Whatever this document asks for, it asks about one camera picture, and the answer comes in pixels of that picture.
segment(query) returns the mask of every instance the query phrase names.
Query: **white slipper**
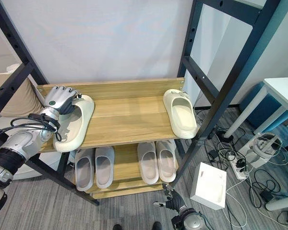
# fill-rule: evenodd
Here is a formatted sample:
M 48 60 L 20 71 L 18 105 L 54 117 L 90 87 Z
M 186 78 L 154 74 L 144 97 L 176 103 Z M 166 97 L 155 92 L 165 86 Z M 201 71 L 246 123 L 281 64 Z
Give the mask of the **white slipper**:
M 170 140 L 156 142 L 160 179 L 172 182 L 176 177 L 175 146 Z
M 146 184 L 154 184 L 159 179 L 156 147 L 153 142 L 138 144 L 138 160 L 143 181 Z
M 113 182 L 114 149 L 112 146 L 96 149 L 95 168 L 98 188 L 108 188 Z
M 197 133 L 197 124 L 190 97 L 186 92 L 171 89 L 163 95 L 173 133 L 182 139 L 191 139 Z
M 59 133 L 62 141 L 53 138 L 53 147 L 59 152 L 69 152 L 77 149 L 83 142 L 88 123 L 94 111 L 94 102 L 87 95 L 74 99 L 75 110 L 71 114 L 59 116 Z
M 86 191 L 94 182 L 93 149 L 82 149 L 75 156 L 76 186 L 79 191 Z

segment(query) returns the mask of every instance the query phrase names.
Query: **white desk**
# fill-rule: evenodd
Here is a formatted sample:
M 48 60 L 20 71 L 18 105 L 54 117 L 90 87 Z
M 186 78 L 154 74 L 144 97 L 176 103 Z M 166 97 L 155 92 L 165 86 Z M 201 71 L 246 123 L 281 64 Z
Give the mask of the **white desk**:
M 225 138 L 229 138 L 233 132 L 235 132 L 268 93 L 273 96 L 281 106 L 254 131 L 255 134 L 262 132 L 288 110 L 288 78 L 266 78 L 264 79 L 264 86 L 224 134 Z

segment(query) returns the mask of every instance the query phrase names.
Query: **black shoe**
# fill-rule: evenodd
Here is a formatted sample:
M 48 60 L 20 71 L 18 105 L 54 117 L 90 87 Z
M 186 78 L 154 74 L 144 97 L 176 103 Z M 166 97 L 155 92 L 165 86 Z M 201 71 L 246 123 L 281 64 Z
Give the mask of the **black shoe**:
M 123 229 L 122 229 L 121 225 L 116 224 L 113 226 L 113 230 L 123 230 Z
M 160 222 L 156 221 L 153 225 L 152 230 L 162 230 L 162 225 Z

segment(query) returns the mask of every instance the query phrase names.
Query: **robotic hand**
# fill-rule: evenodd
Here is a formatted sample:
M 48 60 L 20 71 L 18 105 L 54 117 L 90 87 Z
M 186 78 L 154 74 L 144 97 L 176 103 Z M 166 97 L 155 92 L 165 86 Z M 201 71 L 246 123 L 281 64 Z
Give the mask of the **robotic hand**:
M 166 207 L 178 212 L 179 215 L 172 219 L 175 230 L 212 230 L 208 219 L 201 212 L 196 212 L 193 208 L 187 208 L 182 197 L 169 184 L 163 184 L 163 188 L 168 196 L 168 201 L 156 201 L 154 206 Z
M 42 144 L 52 137 L 60 127 L 58 118 L 60 114 L 69 114 L 74 110 L 72 100 L 81 98 L 81 94 L 75 89 L 64 86 L 55 86 L 45 98 L 45 108 L 39 114 L 30 114 L 28 117 L 20 117 L 15 120 L 29 119 L 37 123 L 24 123 L 12 128 L 27 127 L 11 135 L 0 147 L 0 210 L 6 202 L 7 195 L 3 188 L 7 187 L 13 180 L 13 175 L 31 157 L 36 155 Z

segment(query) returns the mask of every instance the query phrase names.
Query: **wooden shelf board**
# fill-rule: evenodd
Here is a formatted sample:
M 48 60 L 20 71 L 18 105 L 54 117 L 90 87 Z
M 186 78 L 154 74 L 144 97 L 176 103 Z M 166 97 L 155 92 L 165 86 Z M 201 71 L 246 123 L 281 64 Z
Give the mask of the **wooden shelf board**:
M 121 195 L 124 196 L 124 195 L 136 194 L 136 193 L 152 192 L 152 191 L 158 191 L 162 189 L 163 188 L 161 184 L 153 184 L 153 185 L 147 185 L 145 187 L 138 187 L 134 189 L 94 193 L 92 197 L 95 199 L 102 199 L 102 198 L 109 198 L 109 197 L 121 196 Z
M 113 148 L 115 151 L 113 183 L 106 189 L 98 188 L 95 173 L 94 184 L 86 191 L 87 193 L 108 192 L 147 186 L 141 178 L 137 144 L 117 145 Z
M 177 138 L 163 96 L 96 100 L 80 149 Z M 40 152 L 55 151 L 52 140 Z
M 64 85 L 80 91 L 95 100 L 162 96 L 168 89 L 181 89 L 184 78 L 162 78 L 145 80 L 123 80 L 103 82 L 80 82 L 38 85 L 45 97 L 53 86 Z
M 162 184 L 164 183 L 160 179 L 155 184 Z M 86 193 L 104 193 L 104 192 L 110 192 L 110 191 L 118 191 L 118 190 L 126 190 L 126 189 L 134 189 L 139 187 L 146 187 L 148 184 L 146 184 L 142 178 L 137 179 L 129 179 L 129 180 L 123 180 L 123 181 L 113 181 L 113 183 L 108 188 L 98 188 L 96 184 L 93 185 L 93 187 L 86 191 Z

